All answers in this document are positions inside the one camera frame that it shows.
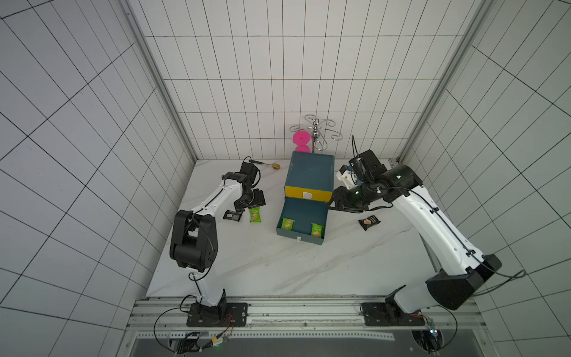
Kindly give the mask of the green cookie packet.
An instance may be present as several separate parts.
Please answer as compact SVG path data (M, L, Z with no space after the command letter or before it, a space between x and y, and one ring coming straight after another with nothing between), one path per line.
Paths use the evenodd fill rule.
M295 220L283 218L281 228L287 231L291 231L293 229Z
M322 238L324 236L324 226L312 223L311 235L316 238Z
M250 223L261 223L260 207L250 208Z

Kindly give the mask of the black brown cookie packet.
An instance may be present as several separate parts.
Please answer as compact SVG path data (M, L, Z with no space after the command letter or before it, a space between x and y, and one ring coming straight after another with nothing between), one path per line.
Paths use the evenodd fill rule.
M364 231L367 231L368 229L380 224L381 221L377 216L371 215L365 219L358 220L358 223Z

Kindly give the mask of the yellow drawer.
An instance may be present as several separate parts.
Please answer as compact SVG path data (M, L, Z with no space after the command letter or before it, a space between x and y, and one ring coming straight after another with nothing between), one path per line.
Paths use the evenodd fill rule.
M332 197L332 192L303 187L285 186L285 196L316 202L329 202Z

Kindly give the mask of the teal drawer cabinet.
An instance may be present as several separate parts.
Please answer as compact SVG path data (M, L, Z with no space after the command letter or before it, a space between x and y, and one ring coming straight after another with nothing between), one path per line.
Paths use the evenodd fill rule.
M335 157L315 153L292 153L285 186L334 190Z

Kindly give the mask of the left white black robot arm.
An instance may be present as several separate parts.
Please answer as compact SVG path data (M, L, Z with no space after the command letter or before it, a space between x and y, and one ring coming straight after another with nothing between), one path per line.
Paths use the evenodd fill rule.
M244 161L239 171L222 175L220 185L204 202L175 215L169 255L178 267L189 271L189 280L197 289L195 302L187 311L189 327L231 324L226 292L214 270L219 252L217 223L266 204L257 187L260 179L259 168Z

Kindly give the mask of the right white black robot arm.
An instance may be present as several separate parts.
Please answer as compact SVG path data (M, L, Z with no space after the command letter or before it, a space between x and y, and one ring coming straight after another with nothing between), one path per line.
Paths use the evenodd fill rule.
M403 324L409 315L432 306L456 310L501 268L495 255L483 254L441 213L408 166L388 170L367 150L342 166L336 177L342 186L333 191L330 209L359 214L375 201L390 203L409 219L440 262L432 278L399 287L385 298L381 311L388 323Z

